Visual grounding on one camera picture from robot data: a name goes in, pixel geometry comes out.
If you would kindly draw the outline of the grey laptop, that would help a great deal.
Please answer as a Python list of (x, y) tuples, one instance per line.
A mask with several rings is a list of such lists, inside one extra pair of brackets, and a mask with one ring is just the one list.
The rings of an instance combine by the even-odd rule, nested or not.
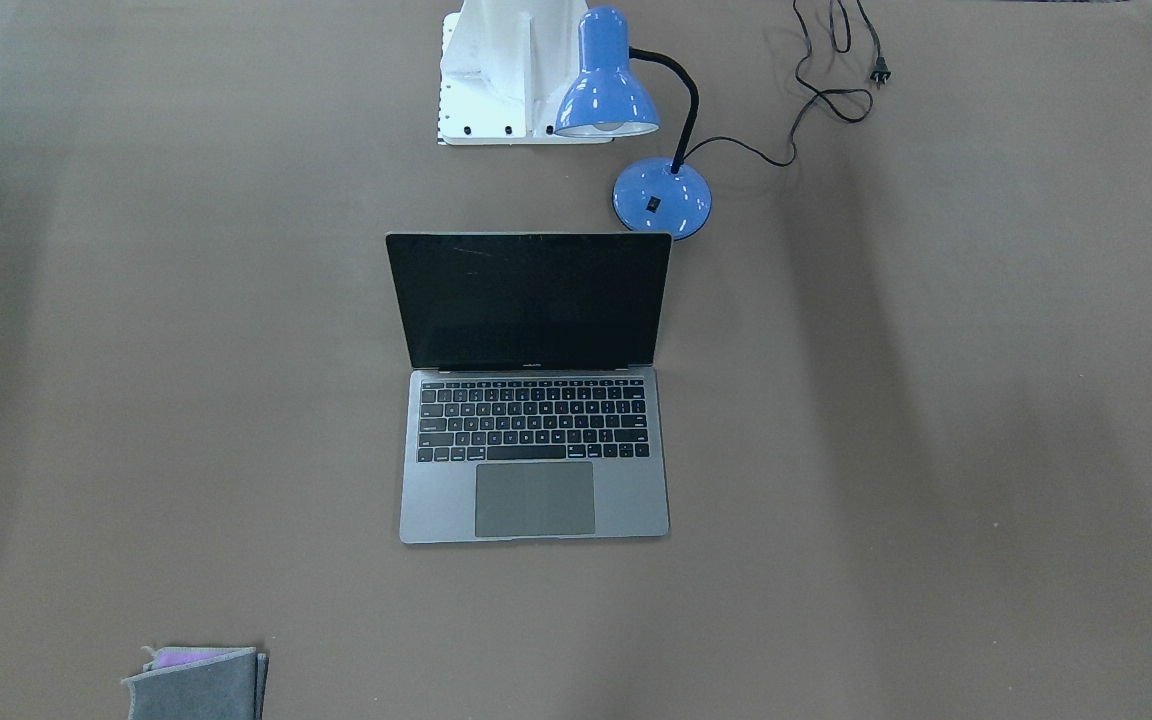
[(667, 233), (391, 232), (406, 544), (669, 533)]

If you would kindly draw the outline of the blue desk lamp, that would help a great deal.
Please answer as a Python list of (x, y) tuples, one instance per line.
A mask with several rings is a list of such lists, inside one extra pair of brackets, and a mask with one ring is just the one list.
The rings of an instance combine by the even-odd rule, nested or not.
[(554, 131), (570, 138), (649, 135), (660, 128), (657, 106), (631, 71), (631, 61), (652, 61), (676, 74), (689, 92), (684, 127), (672, 156), (647, 158), (617, 174), (612, 209), (630, 232), (664, 232), (685, 240), (707, 223), (712, 192), (685, 162), (699, 109), (696, 83), (675, 59), (635, 50), (628, 23), (613, 6), (594, 6), (579, 18), (579, 73), (559, 103)]

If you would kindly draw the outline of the grey folded cloth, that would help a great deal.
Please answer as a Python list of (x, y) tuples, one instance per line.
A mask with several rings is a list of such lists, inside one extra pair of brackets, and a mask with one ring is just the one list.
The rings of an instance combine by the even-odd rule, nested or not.
[(260, 719), (268, 655), (257, 647), (147, 647), (123, 679), (129, 719)]

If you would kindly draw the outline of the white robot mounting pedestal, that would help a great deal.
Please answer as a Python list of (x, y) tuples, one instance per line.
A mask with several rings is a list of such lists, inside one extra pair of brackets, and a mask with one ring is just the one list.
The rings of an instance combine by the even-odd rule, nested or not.
[(559, 136), (579, 73), (585, 1), (467, 1), (444, 18), (438, 141), (447, 146), (589, 145)]

